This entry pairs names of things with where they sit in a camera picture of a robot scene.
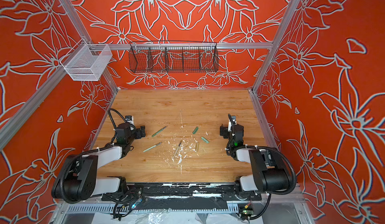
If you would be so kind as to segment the dark green pen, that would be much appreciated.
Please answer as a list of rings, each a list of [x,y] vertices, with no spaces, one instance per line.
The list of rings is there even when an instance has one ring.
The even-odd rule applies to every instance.
[[[158,130],[156,133],[154,133],[153,135],[151,135],[151,137],[157,136],[157,135],[160,134],[162,131],[164,131],[166,128],[167,128],[167,126],[162,127],[162,128],[161,128],[160,130]]]

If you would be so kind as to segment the dark green pen cap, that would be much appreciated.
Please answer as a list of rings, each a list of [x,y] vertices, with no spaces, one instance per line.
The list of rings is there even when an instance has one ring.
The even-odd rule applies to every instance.
[[[197,133],[197,131],[198,131],[198,129],[199,129],[199,127],[197,126],[194,130],[193,130],[193,134],[196,134]]]

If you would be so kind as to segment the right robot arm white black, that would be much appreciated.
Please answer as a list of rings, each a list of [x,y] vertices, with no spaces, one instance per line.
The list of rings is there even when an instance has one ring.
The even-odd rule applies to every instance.
[[[278,149],[244,143],[244,127],[220,126],[220,136],[228,140],[225,151],[235,161],[250,164],[252,174],[235,180],[235,192],[287,195],[296,187],[296,174],[288,158]]]

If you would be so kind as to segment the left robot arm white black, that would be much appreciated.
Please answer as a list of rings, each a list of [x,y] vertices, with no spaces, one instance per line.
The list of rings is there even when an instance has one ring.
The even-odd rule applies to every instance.
[[[132,151],[132,143],[146,137],[145,126],[136,128],[131,122],[119,124],[111,143],[103,148],[69,155],[53,184],[51,196],[68,204],[76,204],[101,196],[103,200],[118,204],[128,202],[128,195],[135,193],[127,187],[121,176],[97,177],[98,170],[120,160]]]

